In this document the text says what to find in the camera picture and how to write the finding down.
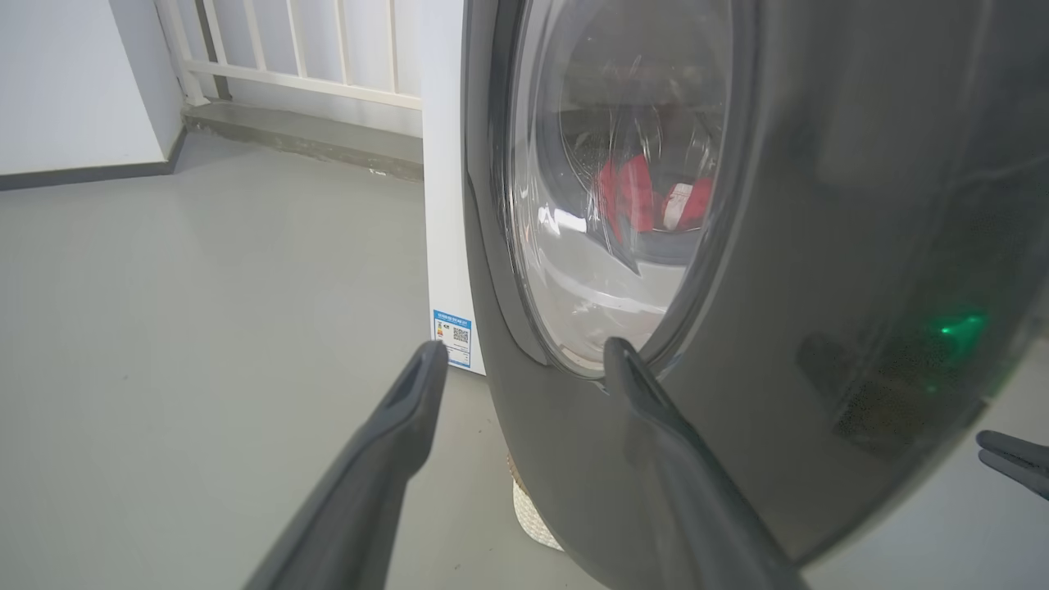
baseboard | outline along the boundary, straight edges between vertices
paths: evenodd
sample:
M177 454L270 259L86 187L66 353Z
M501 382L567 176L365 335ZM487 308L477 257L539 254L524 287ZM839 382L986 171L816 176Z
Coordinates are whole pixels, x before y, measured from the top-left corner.
M7 174L0 176L0 191L171 174L175 171L175 165L178 163L178 156L183 152L184 143L186 143L185 125L178 132L178 136L175 139L174 144L172 144L171 151L166 162L119 164L116 166L97 166L93 168L69 168L66 170L45 170L42 172Z

washing machine door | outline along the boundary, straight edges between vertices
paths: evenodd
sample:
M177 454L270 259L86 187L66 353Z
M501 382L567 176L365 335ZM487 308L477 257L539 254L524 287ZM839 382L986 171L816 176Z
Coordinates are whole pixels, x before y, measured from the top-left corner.
M672 587L609 337L797 564L927 472L1049 265L1044 3L468 2L465 224L529 494L611 588Z

white railing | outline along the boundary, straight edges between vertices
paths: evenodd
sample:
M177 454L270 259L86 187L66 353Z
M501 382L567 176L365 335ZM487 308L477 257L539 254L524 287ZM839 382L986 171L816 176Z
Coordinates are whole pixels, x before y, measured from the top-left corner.
M325 80L321 78L311 78L306 71L305 49L303 46L303 34L301 19L299 18L299 0L285 0L287 4L287 19L291 23L292 47L295 52L296 73L284 73L266 69L265 56L262 51L262 36L259 33L258 19L255 14L255 0L242 0L244 14L248 19L248 33L251 38L252 51L255 56L255 67L244 67L230 64L226 57L226 46L222 44L222 35L218 28L218 17L215 10L214 0L204 0L205 17L211 29L211 41L215 47L215 61L201 61L193 57L190 50L189 39L186 35L185 23L178 7L178 0L160 0L164 4L168 20L174 28L172 35L177 54L179 67L186 93L189 102L194 105L206 104L208 102L200 89L200 81L195 75L224 76L287 86L302 90L312 90L349 99L360 99L392 106L421 110L423 102L419 97L404 94L400 92L398 83L398 59L397 59L397 19L394 17L393 2L386 1L386 24L388 27L389 43L385 47L387 55L387 66L389 68L390 88L383 90L369 86L361 86L354 83L350 72L350 61L348 55L349 42L346 34L346 12L344 2L346 0L328 0L331 3L331 16L338 23L338 47L339 64L341 66L342 82Z

concrete ledge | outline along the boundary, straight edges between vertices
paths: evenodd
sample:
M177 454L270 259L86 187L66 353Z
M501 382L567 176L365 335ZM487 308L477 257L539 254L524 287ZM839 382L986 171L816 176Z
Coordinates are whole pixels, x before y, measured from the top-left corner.
M192 107L184 117L191 131L423 181L423 140L419 138L228 102Z

washing machine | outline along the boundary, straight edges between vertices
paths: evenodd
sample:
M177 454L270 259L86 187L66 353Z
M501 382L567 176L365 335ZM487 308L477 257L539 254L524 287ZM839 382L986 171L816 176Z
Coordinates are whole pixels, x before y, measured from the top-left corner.
M575 562L695 580L617 338L814 587L1049 575L1049 504L971 442L1049 412L994 399L1049 269L1049 5L434 5L428 320Z

